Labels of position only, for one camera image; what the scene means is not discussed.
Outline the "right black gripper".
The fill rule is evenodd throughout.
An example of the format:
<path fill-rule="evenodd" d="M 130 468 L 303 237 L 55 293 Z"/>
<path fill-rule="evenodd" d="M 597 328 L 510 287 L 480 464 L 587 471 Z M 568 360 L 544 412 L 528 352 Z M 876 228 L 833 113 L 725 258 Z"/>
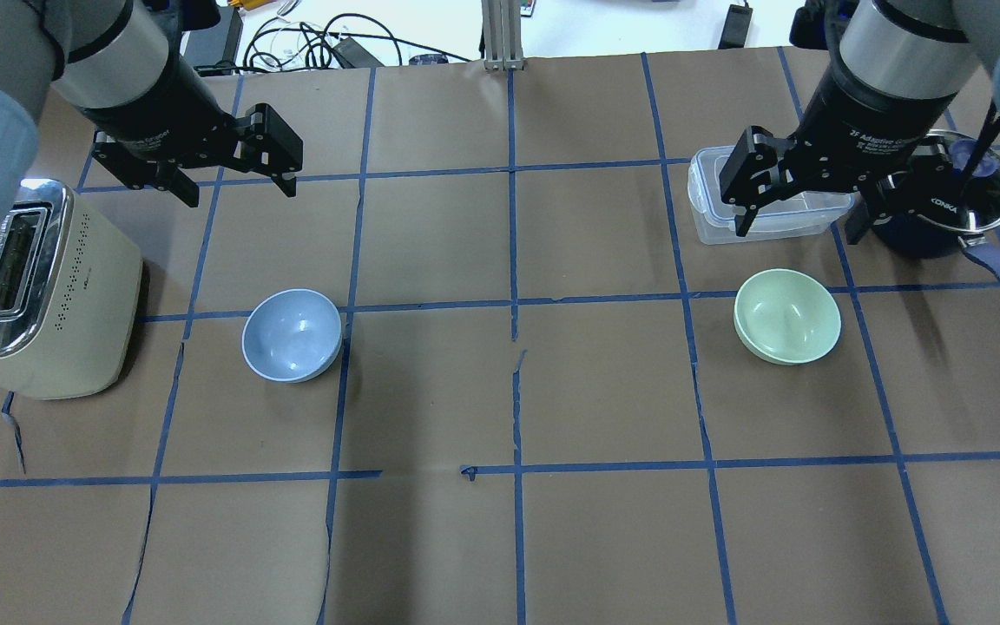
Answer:
<path fill-rule="evenodd" d="M 921 140 L 953 98 L 887 95 L 845 66 L 829 66 L 788 138 L 749 126 L 734 144 L 720 170 L 720 199 L 734 209 L 735 236 L 747 237 L 770 203 L 872 183 L 846 219 L 846 244 L 874 234 L 887 246 L 955 246 L 961 218 L 951 140 Z"/>

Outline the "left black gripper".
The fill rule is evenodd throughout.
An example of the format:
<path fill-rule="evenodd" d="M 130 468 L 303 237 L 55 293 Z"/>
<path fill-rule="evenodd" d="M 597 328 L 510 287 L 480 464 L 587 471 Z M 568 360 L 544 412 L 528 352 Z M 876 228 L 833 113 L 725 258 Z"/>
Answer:
<path fill-rule="evenodd" d="M 269 103 L 234 118 L 179 53 L 127 102 L 100 107 L 73 98 L 72 106 L 95 124 L 92 157 L 128 189 L 154 188 L 197 208 L 200 191 L 184 170 L 225 166 L 297 197 L 300 135 Z"/>

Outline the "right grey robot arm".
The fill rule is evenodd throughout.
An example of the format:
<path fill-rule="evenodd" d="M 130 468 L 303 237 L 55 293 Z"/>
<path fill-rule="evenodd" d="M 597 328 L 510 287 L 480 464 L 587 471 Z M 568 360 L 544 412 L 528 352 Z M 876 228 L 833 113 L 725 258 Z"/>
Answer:
<path fill-rule="evenodd" d="M 872 197 L 979 68 L 1000 114 L 1000 1 L 808 1 L 790 41 L 828 52 L 828 67 L 792 134 L 747 128 L 720 171 L 739 237 L 794 195 Z"/>

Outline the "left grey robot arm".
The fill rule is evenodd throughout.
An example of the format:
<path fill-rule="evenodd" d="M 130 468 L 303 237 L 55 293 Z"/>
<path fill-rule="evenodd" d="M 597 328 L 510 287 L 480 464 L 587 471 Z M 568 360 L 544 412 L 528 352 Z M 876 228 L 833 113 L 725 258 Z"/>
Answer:
<path fill-rule="evenodd" d="M 55 91 L 95 126 L 92 155 L 130 189 L 199 202 L 188 170 L 222 167 L 297 194 L 303 142 L 259 103 L 219 106 L 180 52 L 220 22 L 214 1 L 0 1 L 0 220 L 35 161 Z"/>

